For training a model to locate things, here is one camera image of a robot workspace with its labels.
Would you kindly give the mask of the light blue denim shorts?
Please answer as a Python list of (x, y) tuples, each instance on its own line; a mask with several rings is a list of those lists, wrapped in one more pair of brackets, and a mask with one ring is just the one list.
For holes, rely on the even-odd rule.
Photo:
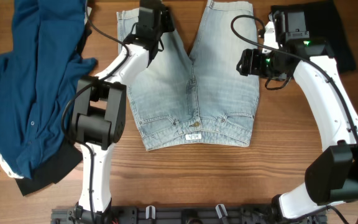
[(254, 9), (246, 1), (208, 1), (190, 52), (177, 31), (128, 87), (134, 121), (146, 150), (182, 144), (247, 147), (260, 83), (236, 69), (254, 48)]

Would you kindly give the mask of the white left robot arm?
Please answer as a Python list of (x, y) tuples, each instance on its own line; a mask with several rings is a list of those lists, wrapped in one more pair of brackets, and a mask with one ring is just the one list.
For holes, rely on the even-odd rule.
[(138, 21), (120, 41), (121, 52), (102, 72), (83, 76), (64, 113), (73, 109), (65, 137), (81, 146), (83, 188), (69, 220), (73, 223), (111, 223), (109, 173), (111, 154), (126, 123), (129, 86), (164, 50), (162, 35), (175, 29), (170, 10), (161, 1), (141, 1)]

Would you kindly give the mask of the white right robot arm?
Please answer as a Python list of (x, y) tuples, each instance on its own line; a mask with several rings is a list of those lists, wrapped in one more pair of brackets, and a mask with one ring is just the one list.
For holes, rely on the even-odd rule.
[(300, 186), (273, 198), (266, 221), (300, 223), (358, 201), (358, 115), (329, 42), (310, 36), (303, 11), (272, 11), (259, 36), (263, 44), (253, 42), (242, 52), (237, 71), (282, 85), (296, 81), (318, 125), (323, 150)]

